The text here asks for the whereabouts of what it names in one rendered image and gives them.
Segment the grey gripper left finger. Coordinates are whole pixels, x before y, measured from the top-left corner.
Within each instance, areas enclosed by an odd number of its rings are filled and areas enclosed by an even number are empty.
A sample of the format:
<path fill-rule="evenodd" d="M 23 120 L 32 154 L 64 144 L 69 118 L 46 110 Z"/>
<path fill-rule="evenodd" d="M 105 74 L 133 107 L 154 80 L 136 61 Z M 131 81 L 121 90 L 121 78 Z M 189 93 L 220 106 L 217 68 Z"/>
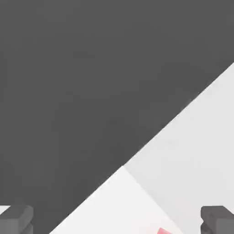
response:
<path fill-rule="evenodd" d="M 0 234 L 33 234 L 33 207 L 13 205 L 0 214 Z"/>

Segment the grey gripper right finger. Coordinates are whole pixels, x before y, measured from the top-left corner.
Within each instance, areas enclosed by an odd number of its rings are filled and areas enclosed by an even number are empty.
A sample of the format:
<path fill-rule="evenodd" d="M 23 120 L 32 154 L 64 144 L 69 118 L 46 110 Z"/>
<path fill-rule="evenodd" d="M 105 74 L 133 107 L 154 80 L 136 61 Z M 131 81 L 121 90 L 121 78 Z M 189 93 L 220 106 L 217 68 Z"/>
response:
<path fill-rule="evenodd" d="M 202 206 L 201 234 L 234 234 L 234 214 L 224 206 Z"/>

